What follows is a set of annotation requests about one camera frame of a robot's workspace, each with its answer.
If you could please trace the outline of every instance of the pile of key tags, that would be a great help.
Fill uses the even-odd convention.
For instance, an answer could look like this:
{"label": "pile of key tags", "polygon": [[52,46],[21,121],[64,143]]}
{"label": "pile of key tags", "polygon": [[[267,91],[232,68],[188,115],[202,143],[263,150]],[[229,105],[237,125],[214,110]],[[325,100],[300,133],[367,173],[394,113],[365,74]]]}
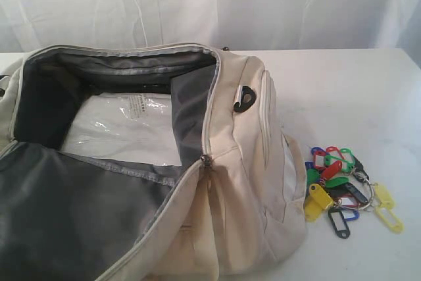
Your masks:
{"label": "pile of key tags", "polygon": [[[395,233],[403,231],[403,223],[392,212],[395,202],[385,186],[371,183],[363,165],[348,148],[338,149],[329,146],[311,149],[312,161],[305,163],[307,170],[307,196],[305,200],[305,219],[315,221],[323,211],[340,238],[351,235],[348,222],[357,220],[360,211],[373,211],[384,224]],[[351,177],[367,187],[362,193]]]}

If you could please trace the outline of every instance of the yellow key tag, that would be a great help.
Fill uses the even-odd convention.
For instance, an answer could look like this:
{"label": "yellow key tag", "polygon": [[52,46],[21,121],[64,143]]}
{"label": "yellow key tag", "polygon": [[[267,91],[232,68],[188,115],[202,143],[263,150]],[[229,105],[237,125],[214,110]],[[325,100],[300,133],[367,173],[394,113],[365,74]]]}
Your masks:
{"label": "yellow key tag", "polygon": [[401,233],[403,231],[402,221],[390,209],[380,205],[374,208],[374,212],[392,232]]}
{"label": "yellow key tag", "polygon": [[380,207],[392,210],[392,208],[394,208],[395,206],[395,202],[392,199],[392,196],[390,195],[386,187],[382,184],[375,184],[373,188],[374,193],[376,194],[376,197],[380,202]]}
{"label": "yellow key tag", "polygon": [[318,184],[310,185],[309,193],[304,206],[304,214],[305,219],[312,222],[320,216],[323,210],[331,207],[334,201]]}

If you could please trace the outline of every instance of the green key tag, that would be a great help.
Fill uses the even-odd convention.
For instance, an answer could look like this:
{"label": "green key tag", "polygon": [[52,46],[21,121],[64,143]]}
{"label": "green key tag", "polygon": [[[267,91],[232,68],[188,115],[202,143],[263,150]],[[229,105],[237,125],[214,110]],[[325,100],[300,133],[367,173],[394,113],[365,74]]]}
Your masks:
{"label": "green key tag", "polygon": [[341,161],[342,162],[342,172],[351,172],[351,170],[353,169],[353,167],[345,160],[337,158],[337,157],[333,157],[331,155],[326,155],[324,157],[324,164],[326,166],[330,166],[332,165],[334,162],[336,161]]}
{"label": "green key tag", "polygon": [[338,187],[342,184],[346,184],[348,182],[348,177],[337,177],[326,181],[325,187],[326,188],[334,188]]}
{"label": "green key tag", "polygon": [[340,150],[343,158],[348,162],[348,166],[355,166],[355,159],[353,152],[349,148],[341,148]]}
{"label": "green key tag", "polygon": [[316,183],[320,178],[320,175],[316,169],[307,170],[307,186]]}

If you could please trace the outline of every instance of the clear plastic packaging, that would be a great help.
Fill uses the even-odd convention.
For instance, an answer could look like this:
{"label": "clear plastic packaging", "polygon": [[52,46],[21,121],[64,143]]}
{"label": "clear plastic packaging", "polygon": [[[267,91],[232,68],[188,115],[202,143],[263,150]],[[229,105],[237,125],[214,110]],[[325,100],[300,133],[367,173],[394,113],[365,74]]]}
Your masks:
{"label": "clear plastic packaging", "polygon": [[180,166],[170,95],[102,93],[80,108],[62,146],[76,155]]}

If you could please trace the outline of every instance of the white backdrop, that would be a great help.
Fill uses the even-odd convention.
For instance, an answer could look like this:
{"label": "white backdrop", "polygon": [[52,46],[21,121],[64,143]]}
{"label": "white backdrop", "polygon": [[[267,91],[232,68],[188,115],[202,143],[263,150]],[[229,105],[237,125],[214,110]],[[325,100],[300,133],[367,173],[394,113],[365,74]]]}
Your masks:
{"label": "white backdrop", "polygon": [[403,47],[421,64],[421,1],[0,0],[0,51],[177,41],[235,50]]}

